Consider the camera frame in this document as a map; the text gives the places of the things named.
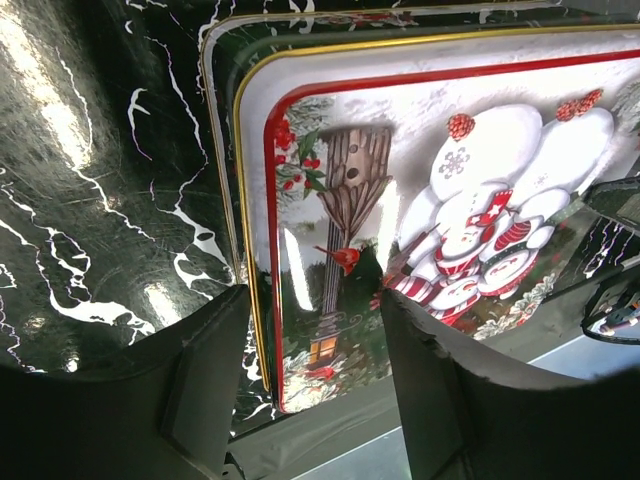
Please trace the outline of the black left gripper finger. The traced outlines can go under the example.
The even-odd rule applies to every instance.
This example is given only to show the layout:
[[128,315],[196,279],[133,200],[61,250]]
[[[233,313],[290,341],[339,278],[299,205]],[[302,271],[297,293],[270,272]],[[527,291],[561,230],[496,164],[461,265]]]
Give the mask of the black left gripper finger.
[[639,224],[639,177],[592,185],[583,203],[599,215],[622,225]]
[[580,327],[593,340],[617,345],[639,344],[639,271],[604,280],[584,309]]

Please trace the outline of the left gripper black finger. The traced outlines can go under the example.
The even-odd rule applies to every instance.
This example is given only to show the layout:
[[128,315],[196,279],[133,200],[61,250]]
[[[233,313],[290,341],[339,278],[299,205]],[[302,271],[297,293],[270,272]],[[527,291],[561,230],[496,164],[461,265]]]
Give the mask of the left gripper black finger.
[[635,479],[639,372],[581,380],[504,355],[385,290],[381,315],[415,479]]
[[248,329],[236,285],[73,373],[1,370],[5,479],[218,479]]

